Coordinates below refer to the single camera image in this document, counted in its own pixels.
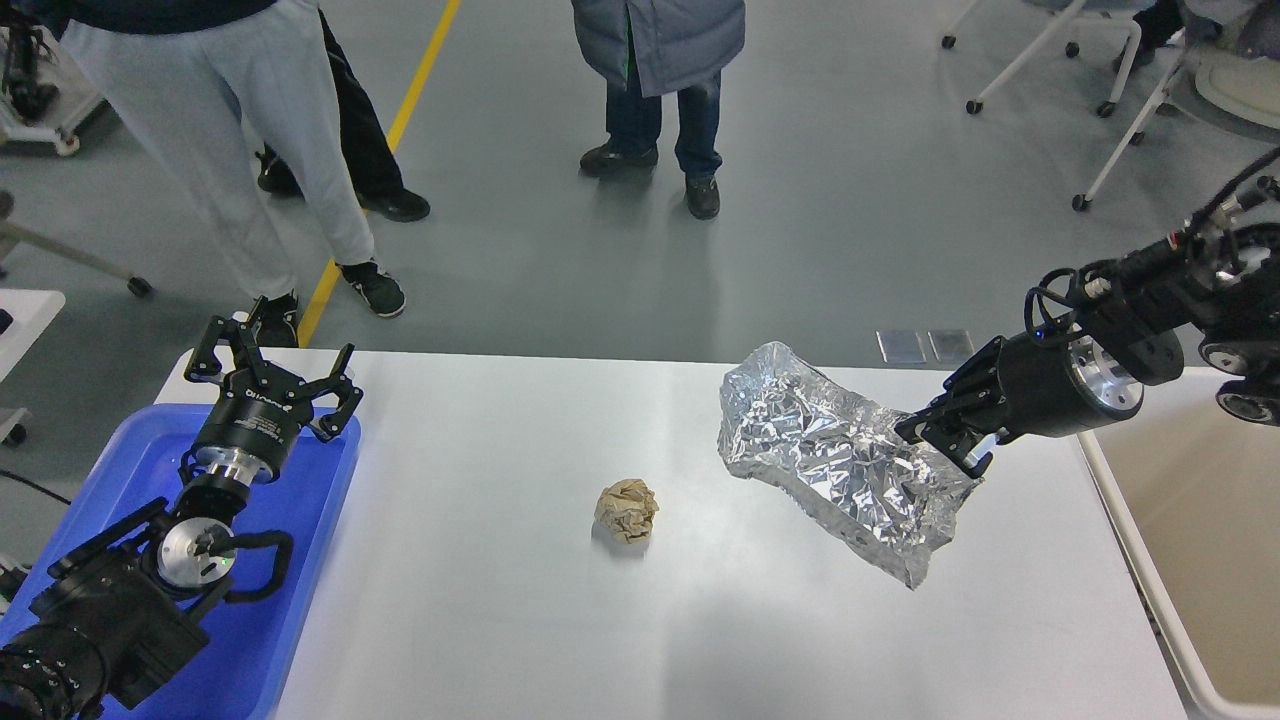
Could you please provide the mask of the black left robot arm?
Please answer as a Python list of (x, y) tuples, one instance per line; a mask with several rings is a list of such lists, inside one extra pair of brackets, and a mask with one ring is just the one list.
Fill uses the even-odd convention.
[(210, 320), (186, 379), (218, 401), (183, 455), (175, 500), (154, 498), (54, 562), (29, 603), (36, 621), (3, 647), (5, 719), (97, 719), (106, 697), (134, 708), (169, 683), (210, 637), (220, 603), (280, 591), (294, 555), (287, 530), (239, 533), (255, 484), (278, 480), (298, 438), (335, 439), (364, 392), (344, 345), (307, 380), (261, 355), (250, 324)]

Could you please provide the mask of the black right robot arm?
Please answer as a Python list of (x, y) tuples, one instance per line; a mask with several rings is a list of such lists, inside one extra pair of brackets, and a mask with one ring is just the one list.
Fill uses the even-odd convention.
[(1125, 421), (1143, 393), (1179, 378), (1176, 329), (1194, 327), (1199, 355), (1229, 379), (1217, 405), (1277, 424), (1277, 224), (1238, 217), (1277, 199), (1270, 150), (1233, 177), (1179, 231), (1121, 258), (1046, 274), (1024, 297), (1024, 332), (992, 338), (942, 395), (895, 427), (972, 478), (1023, 436), (1064, 437)]

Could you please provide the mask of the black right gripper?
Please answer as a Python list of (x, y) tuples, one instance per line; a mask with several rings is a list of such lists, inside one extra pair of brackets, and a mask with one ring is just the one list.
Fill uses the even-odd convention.
[[(1146, 387), (1094, 340), (1053, 348), (1030, 336), (996, 336), (943, 382), (943, 392), (895, 423), (905, 442), (928, 443), (965, 475), (980, 479), (1006, 437), (1064, 437), (1138, 414)], [(975, 411), (959, 405), (995, 405)]]

